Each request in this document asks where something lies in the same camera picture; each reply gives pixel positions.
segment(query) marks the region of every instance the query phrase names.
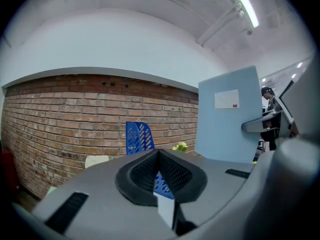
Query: ceiling light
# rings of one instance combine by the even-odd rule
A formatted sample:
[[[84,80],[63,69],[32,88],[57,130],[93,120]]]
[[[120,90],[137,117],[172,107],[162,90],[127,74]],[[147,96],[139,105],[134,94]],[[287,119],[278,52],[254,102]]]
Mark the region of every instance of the ceiling light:
[[[243,4],[246,12],[249,15],[249,18],[251,20],[252,26],[254,28],[258,27],[259,26],[259,21],[258,21],[257,15],[256,15],[255,10],[252,7],[250,1],[249,0],[240,0],[240,1]]]

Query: white wall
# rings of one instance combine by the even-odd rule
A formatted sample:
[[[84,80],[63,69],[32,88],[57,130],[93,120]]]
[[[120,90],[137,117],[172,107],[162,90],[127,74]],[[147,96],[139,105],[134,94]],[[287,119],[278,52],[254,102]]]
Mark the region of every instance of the white wall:
[[[127,72],[132,77],[137,72],[137,78],[152,76],[153,81],[158,78],[159,83],[171,85],[181,82],[185,89],[196,91],[198,82],[227,71],[214,53],[180,28],[119,9],[87,11],[49,21],[19,49],[11,50],[10,55],[0,54],[0,59],[0,87],[32,74],[37,78],[49,70],[64,69],[59,74],[68,74],[70,68],[95,67],[101,74],[120,69],[119,76]]]

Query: white ceiling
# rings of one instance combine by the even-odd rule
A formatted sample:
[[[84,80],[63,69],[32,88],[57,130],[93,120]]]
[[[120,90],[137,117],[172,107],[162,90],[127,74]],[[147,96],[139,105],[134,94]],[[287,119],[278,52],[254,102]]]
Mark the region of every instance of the white ceiling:
[[[256,65],[262,77],[310,56],[313,44],[285,0],[250,1],[260,22],[251,35],[247,14],[240,17],[234,9],[238,0],[28,0],[12,19],[5,38],[12,48],[17,48],[40,25],[57,17],[119,8],[178,26],[215,52],[230,70]]]

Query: black slot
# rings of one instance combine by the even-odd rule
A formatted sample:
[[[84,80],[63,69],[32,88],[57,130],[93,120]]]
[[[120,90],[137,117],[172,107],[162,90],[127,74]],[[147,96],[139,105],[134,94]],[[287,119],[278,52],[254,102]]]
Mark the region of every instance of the black slot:
[[[84,205],[88,195],[84,193],[73,193],[45,223],[54,231],[63,234],[80,208]]]
[[[248,179],[250,176],[250,172],[242,171],[242,170],[235,170],[235,169],[228,169],[225,171],[226,174],[231,174],[233,176],[237,176],[240,178]]]

